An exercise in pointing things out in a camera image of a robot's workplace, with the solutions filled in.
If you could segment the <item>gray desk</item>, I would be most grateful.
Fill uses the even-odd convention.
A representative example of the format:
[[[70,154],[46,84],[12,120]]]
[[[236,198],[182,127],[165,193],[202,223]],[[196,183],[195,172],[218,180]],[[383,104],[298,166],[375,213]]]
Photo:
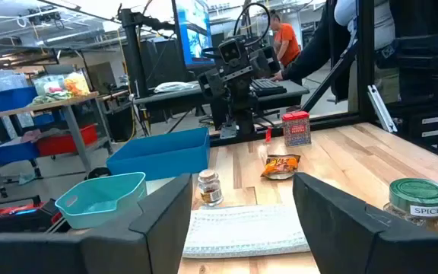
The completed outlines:
[[[258,107],[262,110],[277,109],[301,104],[302,96],[309,94],[309,89],[296,84],[290,80],[278,81],[277,85],[287,90],[283,94],[273,94],[260,97]],[[174,107],[195,107],[199,104],[209,104],[205,99],[200,88],[186,91],[176,91],[164,94],[155,94],[150,97],[135,98],[133,104],[145,106],[149,110],[162,110]]]

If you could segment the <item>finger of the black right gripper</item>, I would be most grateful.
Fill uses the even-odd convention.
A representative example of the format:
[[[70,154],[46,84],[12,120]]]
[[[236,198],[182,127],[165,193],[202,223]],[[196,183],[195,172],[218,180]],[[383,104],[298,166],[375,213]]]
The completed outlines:
[[[270,78],[281,70],[272,46],[262,47],[250,53],[250,65],[252,66],[253,78]]]
[[[207,100],[215,99],[225,93],[224,82],[220,72],[216,69],[210,69],[198,76],[198,83],[202,93]]]

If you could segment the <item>orange taco seasoning packet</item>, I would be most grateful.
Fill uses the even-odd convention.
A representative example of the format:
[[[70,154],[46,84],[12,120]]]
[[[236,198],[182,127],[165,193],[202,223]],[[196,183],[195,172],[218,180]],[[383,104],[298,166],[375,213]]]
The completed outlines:
[[[268,155],[261,174],[269,180],[286,180],[298,170],[299,155]]]

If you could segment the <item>light teal plastic bin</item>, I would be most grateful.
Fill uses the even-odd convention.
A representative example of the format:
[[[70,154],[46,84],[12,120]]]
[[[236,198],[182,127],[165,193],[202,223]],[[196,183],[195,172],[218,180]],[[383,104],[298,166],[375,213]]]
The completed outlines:
[[[138,206],[147,195],[145,173],[85,180],[60,196],[55,206],[71,228],[94,228]]]

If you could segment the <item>red lid spice tin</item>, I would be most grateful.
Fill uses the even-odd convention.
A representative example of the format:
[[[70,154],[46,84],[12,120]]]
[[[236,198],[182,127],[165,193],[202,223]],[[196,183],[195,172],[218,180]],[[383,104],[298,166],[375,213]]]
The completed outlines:
[[[287,147],[311,143],[309,113],[297,111],[282,116],[284,144]]]

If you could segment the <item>green lid spice jar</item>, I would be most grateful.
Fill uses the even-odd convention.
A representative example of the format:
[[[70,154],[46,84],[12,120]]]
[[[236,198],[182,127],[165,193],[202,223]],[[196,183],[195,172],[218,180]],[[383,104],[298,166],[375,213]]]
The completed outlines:
[[[394,180],[383,210],[438,233],[438,183],[419,178]]]

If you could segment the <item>black metal post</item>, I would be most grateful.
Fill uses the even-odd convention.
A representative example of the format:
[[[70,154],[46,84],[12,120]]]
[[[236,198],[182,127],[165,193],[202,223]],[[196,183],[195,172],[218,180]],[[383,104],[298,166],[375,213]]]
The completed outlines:
[[[129,85],[133,88],[133,92],[140,98],[148,97],[149,92],[140,53],[140,40],[138,39],[137,30],[140,30],[143,26],[147,26],[155,31],[171,30],[174,32],[175,24],[159,21],[141,12],[133,12],[130,8],[122,8],[121,5],[118,8],[117,17],[121,21],[122,29],[127,39],[128,55],[125,56],[125,61],[127,65],[132,67],[132,71],[128,73]]]

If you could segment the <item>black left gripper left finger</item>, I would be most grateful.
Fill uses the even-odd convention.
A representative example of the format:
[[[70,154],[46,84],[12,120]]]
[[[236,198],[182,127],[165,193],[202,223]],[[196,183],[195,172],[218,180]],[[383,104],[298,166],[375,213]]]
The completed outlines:
[[[177,274],[191,204],[182,174],[95,228],[0,233],[0,274]]]

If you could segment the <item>monitor with blue screen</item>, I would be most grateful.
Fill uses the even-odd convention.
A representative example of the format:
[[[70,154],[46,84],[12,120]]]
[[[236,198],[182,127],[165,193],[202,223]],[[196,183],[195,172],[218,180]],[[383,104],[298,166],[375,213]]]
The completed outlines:
[[[206,0],[171,0],[185,67],[211,66],[214,60],[204,57],[202,50],[212,47],[211,25]]]

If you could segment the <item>black drawer cabinet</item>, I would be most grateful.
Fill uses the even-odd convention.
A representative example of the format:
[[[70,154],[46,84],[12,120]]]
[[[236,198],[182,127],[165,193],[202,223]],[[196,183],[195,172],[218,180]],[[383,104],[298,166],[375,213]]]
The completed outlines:
[[[381,69],[398,69],[400,99],[387,104],[398,134],[438,151],[438,33],[399,37],[376,52]]]

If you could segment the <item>pink cloth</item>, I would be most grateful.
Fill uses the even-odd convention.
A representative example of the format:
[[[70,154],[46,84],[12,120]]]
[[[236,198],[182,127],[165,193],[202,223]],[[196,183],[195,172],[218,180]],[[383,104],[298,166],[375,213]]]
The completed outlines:
[[[28,132],[25,132],[22,136],[21,136],[21,143],[26,143],[26,142],[37,142],[40,139],[44,139],[44,138],[48,138],[51,136],[60,136],[60,135],[66,135],[68,134],[68,130],[62,130],[62,129],[57,129],[57,128],[51,128],[45,131],[41,131],[40,129],[34,129],[34,130],[30,130]]]

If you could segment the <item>person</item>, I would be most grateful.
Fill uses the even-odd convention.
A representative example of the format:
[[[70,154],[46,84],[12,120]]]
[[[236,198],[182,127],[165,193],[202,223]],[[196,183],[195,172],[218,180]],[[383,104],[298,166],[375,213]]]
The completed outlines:
[[[395,39],[395,22],[389,0],[373,0],[374,49],[382,49]],[[274,81],[300,80],[327,61],[336,62],[354,37],[357,26],[357,0],[328,0],[319,26],[304,51],[273,76]]]
[[[271,17],[270,27],[274,32],[275,54],[285,69],[299,56],[301,49],[293,27],[290,24],[282,23],[276,10],[271,9],[269,14]]]

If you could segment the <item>yellow stuffed plastic bag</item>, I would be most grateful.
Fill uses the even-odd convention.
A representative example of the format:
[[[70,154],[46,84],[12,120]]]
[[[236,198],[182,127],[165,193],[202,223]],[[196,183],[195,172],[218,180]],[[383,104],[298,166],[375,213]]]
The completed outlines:
[[[72,72],[64,79],[64,86],[73,96],[86,96],[90,93],[87,80],[80,72]]]

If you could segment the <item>red black power station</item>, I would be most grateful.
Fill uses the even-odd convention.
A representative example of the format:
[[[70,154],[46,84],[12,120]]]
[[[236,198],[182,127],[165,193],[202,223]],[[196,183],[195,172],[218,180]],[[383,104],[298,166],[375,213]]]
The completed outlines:
[[[43,202],[39,195],[0,200],[0,233],[70,231],[55,202]]]

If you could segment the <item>silver metal bar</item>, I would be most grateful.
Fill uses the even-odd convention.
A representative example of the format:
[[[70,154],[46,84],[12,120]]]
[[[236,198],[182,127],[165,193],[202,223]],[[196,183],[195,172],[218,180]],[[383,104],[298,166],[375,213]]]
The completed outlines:
[[[386,108],[380,94],[375,85],[368,85],[368,97],[370,99],[371,104],[373,105],[373,109],[378,117],[378,120],[382,126],[382,128],[390,133],[397,132],[398,129],[393,122],[393,119]]]

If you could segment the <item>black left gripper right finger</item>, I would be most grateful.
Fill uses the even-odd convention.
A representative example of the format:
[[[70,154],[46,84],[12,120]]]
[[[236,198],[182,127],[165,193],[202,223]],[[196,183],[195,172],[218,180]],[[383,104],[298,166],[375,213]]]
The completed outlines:
[[[298,218],[321,274],[438,274],[438,234],[305,173]]]

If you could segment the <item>blue plastic tray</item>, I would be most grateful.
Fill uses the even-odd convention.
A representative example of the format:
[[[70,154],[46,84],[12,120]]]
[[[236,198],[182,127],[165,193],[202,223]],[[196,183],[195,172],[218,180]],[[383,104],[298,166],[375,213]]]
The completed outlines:
[[[206,128],[172,132],[123,145],[107,161],[111,174],[143,172],[147,180],[197,174],[208,168],[210,139]]]

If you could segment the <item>green cloth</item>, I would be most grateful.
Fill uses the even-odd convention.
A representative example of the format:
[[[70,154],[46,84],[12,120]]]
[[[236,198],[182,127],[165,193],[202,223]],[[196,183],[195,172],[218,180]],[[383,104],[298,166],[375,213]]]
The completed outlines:
[[[53,103],[61,100],[68,100],[73,98],[73,94],[69,91],[56,91],[45,93],[44,95],[37,95],[29,106],[36,106],[41,104]]]

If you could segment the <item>backlit black keyboard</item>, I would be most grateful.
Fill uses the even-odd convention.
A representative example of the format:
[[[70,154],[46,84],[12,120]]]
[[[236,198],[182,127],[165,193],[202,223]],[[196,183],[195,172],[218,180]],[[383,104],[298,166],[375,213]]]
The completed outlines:
[[[266,97],[287,92],[286,88],[267,78],[253,79],[250,87],[257,97]]]

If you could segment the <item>black waste bin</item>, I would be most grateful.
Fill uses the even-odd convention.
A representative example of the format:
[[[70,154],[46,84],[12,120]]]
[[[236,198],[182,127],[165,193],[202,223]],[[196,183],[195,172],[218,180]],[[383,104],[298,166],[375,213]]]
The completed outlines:
[[[114,142],[127,141],[133,132],[131,106],[110,110],[104,114],[111,139]]]

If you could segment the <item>folded gray towel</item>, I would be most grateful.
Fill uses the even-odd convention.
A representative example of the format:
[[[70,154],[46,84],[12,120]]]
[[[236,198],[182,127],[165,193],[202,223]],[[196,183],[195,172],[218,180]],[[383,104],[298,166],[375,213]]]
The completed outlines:
[[[293,206],[245,205],[192,211],[182,256],[219,259],[309,251]]]

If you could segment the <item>clear stuffed plastic bag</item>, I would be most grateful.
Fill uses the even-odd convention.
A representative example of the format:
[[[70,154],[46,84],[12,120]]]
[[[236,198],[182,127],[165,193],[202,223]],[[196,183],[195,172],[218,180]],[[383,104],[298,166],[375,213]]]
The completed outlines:
[[[64,75],[44,75],[32,80],[38,95],[60,92],[65,90]]]

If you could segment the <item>red storage bin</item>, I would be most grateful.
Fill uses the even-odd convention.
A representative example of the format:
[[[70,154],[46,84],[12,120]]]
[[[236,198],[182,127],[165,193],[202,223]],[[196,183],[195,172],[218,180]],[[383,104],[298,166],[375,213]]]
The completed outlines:
[[[86,146],[95,143],[98,139],[97,128],[94,124],[81,128],[80,132]],[[70,133],[45,137],[38,140],[36,146],[41,156],[55,156],[77,152],[74,139]]]

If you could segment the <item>gray metal bracket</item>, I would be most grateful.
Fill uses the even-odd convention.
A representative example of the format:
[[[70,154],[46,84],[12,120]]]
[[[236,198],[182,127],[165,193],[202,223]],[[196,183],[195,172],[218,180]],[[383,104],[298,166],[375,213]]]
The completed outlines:
[[[235,121],[226,122],[221,126],[220,139],[234,139],[237,136],[238,127]]]

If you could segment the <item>wooden top workbench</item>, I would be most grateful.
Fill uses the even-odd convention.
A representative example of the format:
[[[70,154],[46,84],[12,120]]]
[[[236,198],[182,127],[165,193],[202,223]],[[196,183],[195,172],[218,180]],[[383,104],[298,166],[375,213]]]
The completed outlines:
[[[40,112],[40,111],[56,109],[56,108],[62,109],[62,112],[65,117],[65,121],[71,133],[71,137],[73,138],[73,142],[78,151],[78,155],[81,158],[81,162],[84,165],[86,171],[90,172],[91,166],[90,166],[90,160],[87,156],[88,151],[93,151],[95,149],[98,149],[100,146],[103,146],[104,148],[107,149],[108,155],[113,154],[112,140],[110,138],[108,125],[106,124],[107,123],[106,117],[104,116],[104,112],[101,110],[102,102],[104,102],[105,100],[110,100],[112,97],[113,97],[112,95],[100,96],[97,91],[94,91],[85,96],[77,96],[66,100],[57,100],[52,103],[37,104],[29,107],[6,110],[0,112],[0,118],[3,116],[12,116],[19,113]],[[80,128],[78,126],[74,112],[71,108],[75,104],[80,104],[86,101],[90,101],[92,110],[94,112],[94,117],[97,119],[101,131],[105,135],[104,137],[99,139],[99,142],[96,145],[90,148],[88,148],[84,144],[84,140],[81,136]],[[4,186],[4,180],[1,174],[0,174],[0,197],[2,198],[8,197]]]

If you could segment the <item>blue storage bin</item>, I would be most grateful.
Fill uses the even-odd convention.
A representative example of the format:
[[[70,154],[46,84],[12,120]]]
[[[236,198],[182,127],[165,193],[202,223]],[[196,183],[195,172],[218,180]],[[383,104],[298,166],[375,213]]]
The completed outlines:
[[[26,107],[37,96],[35,87],[0,91],[0,112]]]
[[[40,156],[40,152],[32,142],[0,145],[0,165],[16,161],[29,161]]]

